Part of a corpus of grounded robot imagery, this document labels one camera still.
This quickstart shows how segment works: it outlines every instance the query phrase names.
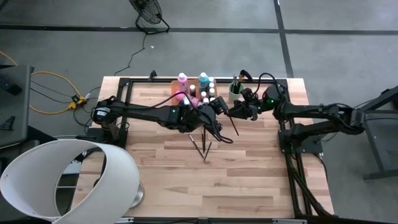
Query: pink bottle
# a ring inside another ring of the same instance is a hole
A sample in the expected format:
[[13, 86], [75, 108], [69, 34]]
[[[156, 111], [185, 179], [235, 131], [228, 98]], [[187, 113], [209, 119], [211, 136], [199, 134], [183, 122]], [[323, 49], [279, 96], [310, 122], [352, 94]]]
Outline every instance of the pink bottle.
[[[198, 98], [195, 98], [195, 97], [190, 96], [190, 95], [188, 95], [188, 96], [189, 96], [189, 99], [191, 100], [191, 102], [193, 103], [194, 107], [198, 107], [198, 106], [201, 105], [201, 102], [198, 100]], [[178, 101], [182, 101], [182, 100], [186, 100], [187, 99], [187, 97], [183, 93], [178, 94], [175, 97], [176, 97], [176, 99], [178, 99]]]
[[180, 91], [184, 93], [188, 92], [188, 77], [184, 73], [180, 73], [177, 78], [178, 84], [180, 85]]

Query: white lampshade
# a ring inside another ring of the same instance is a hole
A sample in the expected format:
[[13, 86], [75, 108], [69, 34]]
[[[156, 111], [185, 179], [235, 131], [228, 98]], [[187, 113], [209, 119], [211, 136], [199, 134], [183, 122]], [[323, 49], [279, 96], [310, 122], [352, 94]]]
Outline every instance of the white lampshade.
[[[104, 173], [93, 190], [61, 217], [55, 191], [66, 166], [80, 153], [100, 147]], [[134, 159], [124, 149], [76, 139], [39, 145], [12, 161], [0, 179], [4, 198], [20, 212], [53, 223], [114, 223], [132, 205], [139, 188]]]

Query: electric fan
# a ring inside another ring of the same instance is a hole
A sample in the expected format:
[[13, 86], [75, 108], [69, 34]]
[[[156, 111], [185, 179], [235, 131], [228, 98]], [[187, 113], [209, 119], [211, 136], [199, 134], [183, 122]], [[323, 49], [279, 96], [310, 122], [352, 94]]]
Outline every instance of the electric fan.
[[[136, 27], [145, 32], [147, 35], [159, 34], [163, 32], [169, 32], [170, 26], [163, 20], [162, 10], [157, 0], [129, 0], [134, 9], [138, 12], [136, 19]], [[159, 24], [161, 21], [166, 24], [167, 29], [162, 31], [149, 32], [145, 27], [141, 27], [138, 24], [140, 18], [145, 19], [150, 24]]]

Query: blue bottle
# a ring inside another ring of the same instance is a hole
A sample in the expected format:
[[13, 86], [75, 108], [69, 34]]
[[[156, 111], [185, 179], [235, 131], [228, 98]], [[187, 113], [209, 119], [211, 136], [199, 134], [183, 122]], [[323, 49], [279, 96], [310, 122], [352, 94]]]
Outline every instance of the blue bottle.
[[200, 92], [207, 92], [207, 87], [209, 85], [209, 77], [206, 75], [206, 73], [202, 72], [199, 75], [199, 84], [200, 84]]

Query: orange tray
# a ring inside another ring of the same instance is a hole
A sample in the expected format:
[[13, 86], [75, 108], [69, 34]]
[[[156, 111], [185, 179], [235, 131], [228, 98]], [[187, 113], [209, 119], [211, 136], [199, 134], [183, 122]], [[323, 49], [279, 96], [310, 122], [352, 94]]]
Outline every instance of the orange tray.
[[[188, 79], [188, 88], [190, 85], [195, 85], [195, 89], [197, 91], [196, 93], [196, 98], [198, 98], [200, 100], [200, 85], [199, 85], [199, 79], [197, 78], [189, 78]], [[178, 83], [177, 80], [174, 80], [171, 82], [171, 87], [172, 87], [172, 95], [176, 92], [176, 91], [180, 91], [180, 84]], [[215, 97], [218, 96], [217, 94], [217, 84], [214, 83], [214, 89], [215, 89]], [[176, 97], [174, 97], [172, 99], [172, 105], [178, 105], [179, 101], [178, 99], [176, 99]]]

